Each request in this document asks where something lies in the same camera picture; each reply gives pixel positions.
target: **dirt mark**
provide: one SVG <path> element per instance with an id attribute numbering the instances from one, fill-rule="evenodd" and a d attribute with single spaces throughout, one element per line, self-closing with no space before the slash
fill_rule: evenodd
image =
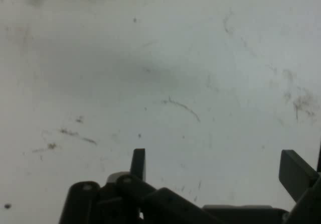
<path id="1" fill-rule="evenodd" d="M 290 91 L 286 91 L 283 97 L 285 99 L 285 103 L 287 104 L 292 98 L 292 93 Z"/>
<path id="2" fill-rule="evenodd" d="M 201 122 L 199 116 L 198 116 L 192 109 L 190 109 L 189 107 L 187 107 L 185 104 L 182 104 L 182 103 L 177 102 L 177 101 L 173 101 L 170 96 L 169 96 L 169 99 L 168 99 L 168 100 L 163 100 L 163 103 L 164 103 L 164 104 L 171 103 L 171 104 L 173 104 L 173 105 L 175 105 L 175 106 L 182 107 L 183 109 L 185 109 L 186 111 L 188 111 L 188 112 L 190 112 L 192 115 L 194 115 L 194 117 L 197 119 L 198 122 Z"/>
<path id="3" fill-rule="evenodd" d="M 97 145 L 97 142 L 96 142 L 96 141 L 94 141 L 93 139 L 87 138 L 87 137 L 80 136 L 80 135 L 78 134 L 78 132 L 73 132 L 73 131 L 70 131 L 70 130 L 65 129 L 65 128 L 60 129 L 59 132 L 60 132 L 61 134 L 64 134 L 64 135 L 68 135 L 68 136 L 72 136 L 72 137 L 77 137 L 77 138 L 79 138 L 80 140 L 86 141 L 86 142 L 88 142 L 88 143 L 90 143 L 90 144 Z"/>
<path id="4" fill-rule="evenodd" d="M 11 206 L 12 206 L 12 205 L 11 205 L 10 203 L 6 203 L 6 204 L 5 204 L 5 209 L 10 209 Z"/>
<path id="5" fill-rule="evenodd" d="M 84 117 L 83 116 L 79 116 L 76 118 L 76 122 L 77 123 L 80 123 L 80 124 L 83 124 L 84 123 Z"/>
<path id="6" fill-rule="evenodd" d="M 228 22 L 230 20 L 230 18 L 234 15 L 234 13 L 232 11 L 229 12 L 228 15 L 226 15 L 226 17 L 223 19 L 223 26 L 224 26 L 224 31 L 229 35 L 232 36 L 234 33 L 234 28 L 230 27 Z"/>
<path id="7" fill-rule="evenodd" d="M 32 153 L 42 153 L 48 150 L 54 150 L 57 147 L 58 145 L 56 143 L 49 143 L 46 148 L 35 149 L 32 151 Z"/>
<path id="8" fill-rule="evenodd" d="M 60 129 L 59 132 L 60 132 L 61 134 L 64 134 L 64 135 L 79 136 L 79 134 L 78 134 L 77 132 L 72 132 L 72 131 L 67 130 L 67 129 L 65 129 L 65 128 Z"/>
<path id="9" fill-rule="evenodd" d="M 299 95 L 293 101 L 295 117 L 297 121 L 299 111 L 305 113 L 308 117 L 313 118 L 315 116 L 315 112 L 318 111 L 320 108 L 320 106 L 317 103 L 317 99 L 313 96 L 311 92 L 303 88 L 302 93 L 302 95 Z"/>
<path id="10" fill-rule="evenodd" d="M 289 69 L 284 69 L 282 71 L 283 77 L 289 82 L 293 83 L 293 80 L 296 78 L 296 74 Z"/>

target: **dirty white floor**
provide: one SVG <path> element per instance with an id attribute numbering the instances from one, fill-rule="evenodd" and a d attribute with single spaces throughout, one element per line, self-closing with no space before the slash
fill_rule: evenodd
<path id="1" fill-rule="evenodd" d="M 0 222 L 57 223 L 70 185 L 142 147 L 147 181 L 199 206 L 291 209 L 280 152 L 319 151 L 320 5 L 0 0 Z"/>

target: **dust speck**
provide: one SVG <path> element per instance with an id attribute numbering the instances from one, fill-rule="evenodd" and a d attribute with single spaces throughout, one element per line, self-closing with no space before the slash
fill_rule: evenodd
<path id="1" fill-rule="evenodd" d="M 6 203 L 6 204 L 5 204 L 5 209 L 10 209 L 11 206 L 12 206 L 12 205 L 11 205 L 10 203 Z"/>
<path id="2" fill-rule="evenodd" d="M 80 124 L 83 124 L 84 123 L 84 117 L 83 116 L 79 116 L 76 118 L 76 122 L 77 123 L 80 123 Z"/>
<path id="3" fill-rule="evenodd" d="M 283 119 L 281 119 L 281 118 L 276 118 L 276 120 L 277 120 L 282 126 L 284 126 L 284 121 L 283 121 Z"/>
<path id="4" fill-rule="evenodd" d="M 289 83 L 293 83 L 293 79 L 296 77 L 296 75 L 288 69 L 284 69 L 283 72 L 283 77 L 288 80 Z"/>
<path id="5" fill-rule="evenodd" d="M 150 72 L 151 72 L 151 70 L 150 70 L 149 68 L 147 68 L 147 67 L 144 67 L 144 68 L 143 68 L 143 71 L 144 71 L 144 72 L 147 72 L 147 73 L 150 73 Z"/>
<path id="6" fill-rule="evenodd" d="M 290 101 L 290 99 L 292 98 L 292 94 L 291 94 L 291 92 L 287 91 L 284 93 L 283 97 L 285 99 L 285 103 L 288 103 Z"/>
<path id="7" fill-rule="evenodd" d="M 56 143 L 49 143 L 48 144 L 48 150 L 54 150 L 55 148 L 57 148 L 57 144 Z"/>
<path id="8" fill-rule="evenodd" d="M 230 200 L 235 200 L 235 192 L 234 191 L 231 191 L 230 193 L 229 193 L 229 199 Z"/>

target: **black plastic part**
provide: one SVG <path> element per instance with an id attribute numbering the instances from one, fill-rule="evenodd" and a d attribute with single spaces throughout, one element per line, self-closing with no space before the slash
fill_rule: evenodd
<path id="1" fill-rule="evenodd" d="M 130 173 L 145 181 L 145 149 L 135 149 L 131 159 Z"/>
<path id="2" fill-rule="evenodd" d="M 321 223 L 321 178 L 305 191 L 284 224 L 297 223 Z"/>
<path id="3" fill-rule="evenodd" d="M 320 150 L 319 150 L 319 160 L 317 162 L 316 171 L 321 172 L 321 146 L 320 146 Z"/>
<path id="4" fill-rule="evenodd" d="M 140 205 L 144 198 L 156 191 L 154 187 L 134 175 L 123 175 L 117 179 L 116 187 L 127 198 Z"/>
<path id="5" fill-rule="evenodd" d="M 144 216 L 153 216 L 152 219 L 158 222 L 224 224 L 169 189 L 156 190 L 133 175 L 119 177 L 116 186 L 125 196 L 136 201 Z"/>
<path id="6" fill-rule="evenodd" d="M 96 182 L 79 182 L 69 189 L 59 224 L 88 224 L 100 187 Z"/>
<path id="7" fill-rule="evenodd" d="M 279 180 L 296 202 L 318 178 L 318 173 L 294 150 L 282 150 Z"/>
<path id="8" fill-rule="evenodd" d="M 286 210 L 271 206 L 206 205 L 203 210 L 228 224 L 281 224 Z"/>

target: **black plastic tab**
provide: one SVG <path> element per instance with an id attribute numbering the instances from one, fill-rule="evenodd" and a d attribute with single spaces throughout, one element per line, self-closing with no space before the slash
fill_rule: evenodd
<path id="1" fill-rule="evenodd" d="M 296 202 L 318 178 L 318 173 L 294 150 L 282 150 L 279 180 Z"/>
<path id="2" fill-rule="evenodd" d="M 131 159 L 130 173 L 145 181 L 145 149 L 135 149 Z"/>
<path id="3" fill-rule="evenodd" d="M 99 185 L 92 181 L 72 185 L 59 224 L 89 224 L 91 208 L 99 188 Z"/>

